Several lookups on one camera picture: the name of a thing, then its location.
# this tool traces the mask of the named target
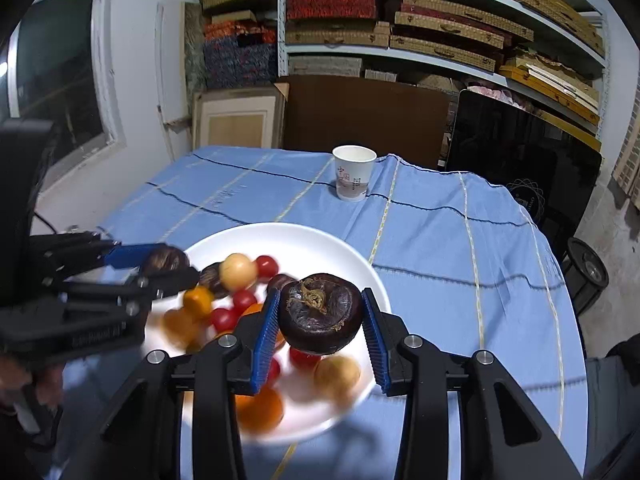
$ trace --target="window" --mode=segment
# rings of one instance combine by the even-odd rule
[[[107,25],[105,0],[36,0],[0,53],[0,120],[62,131],[45,188],[115,140]]]

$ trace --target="white paper cup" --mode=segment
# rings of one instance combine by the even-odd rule
[[[367,193],[376,152],[364,146],[334,148],[335,190],[347,202],[359,202]]]

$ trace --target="black monitor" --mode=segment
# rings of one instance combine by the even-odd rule
[[[598,146],[594,137],[564,121],[551,123],[464,90],[446,168],[472,171],[507,187],[562,260],[598,177],[602,161]]]

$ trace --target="table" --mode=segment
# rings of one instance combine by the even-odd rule
[[[588,398],[575,316],[546,238],[506,188],[387,155],[374,164],[366,199],[349,203],[335,193],[327,153],[209,146],[142,185],[100,228],[124,243],[186,249],[215,232],[268,221],[308,225],[352,245],[372,262],[410,332],[447,352],[495,353],[583,472]],[[140,352],[66,366],[66,420],[51,478]],[[457,479],[460,422],[450,395],[449,478]],[[403,399],[376,388],[317,438],[288,448],[244,446],[248,478],[390,480],[403,412]],[[183,478],[191,477],[190,439],[183,431]]]

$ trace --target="window frame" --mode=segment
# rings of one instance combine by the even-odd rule
[[[84,164],[98,152],[116,144],[124,144],[124,136],[117,111],[114,71],[111,64],[111,0],[93,0],[90,24],[92,72],[95,97],[102,123],[102,132],[57,161],[47,171],[42,186],[49,189],[64,176]],[[7,51],[7,93],[9,114],[20,118],[17,88],[17,53],[20,38],[20,23],[9,39]]]

